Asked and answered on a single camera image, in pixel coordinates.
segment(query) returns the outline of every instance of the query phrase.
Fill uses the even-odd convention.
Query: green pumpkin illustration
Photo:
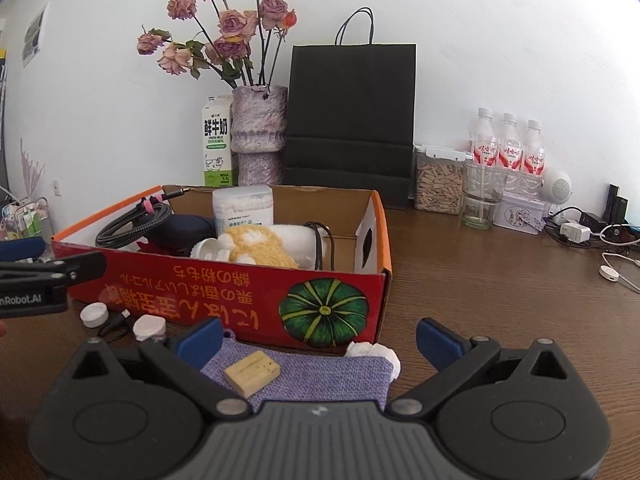
[[[318,278],[292,286],[278,311],[291,336],[327,348],[346,345],[364,330],[369,302],[353,285]]]

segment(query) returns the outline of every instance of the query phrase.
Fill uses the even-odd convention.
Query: vase
[[[264,85],[233,90],[231,150],[239,154],[238,184],[282,183],[287,129],[287,88]]]

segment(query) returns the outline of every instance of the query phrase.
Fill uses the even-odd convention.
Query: wooden block
[[[224,373],[233,390],[247,399],[280,375],[280,365],[258,350],[225,368]]]

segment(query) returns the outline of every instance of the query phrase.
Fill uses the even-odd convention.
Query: red cardboard box
[[[177,186],[147,189],[55,235],[56,256],[95,251],[100,229],[161,189]],[[212,191],[191,188],[170,203],[175,213],[212,217]],[[186,325],[219,317],[238,339],[258,344],[330,351],[352,340],[375,342],[391,280],[378,193],[274,186],[273,199],[276,224],[318,221],[331,229],[334,272],[100,249],[107,259],[104,276],[73,286],[70,294],[87,303],[103,301],[113,310],[127,308],[135,316],[154,314]],[[329,268],[328,258],[324,268]]]

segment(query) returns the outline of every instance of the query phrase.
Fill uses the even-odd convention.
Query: milk carton
[[[231,103],[233,96],[210,97],[202,109],[204,184],[208,187],[235,186],[238,158],[231,153]]]

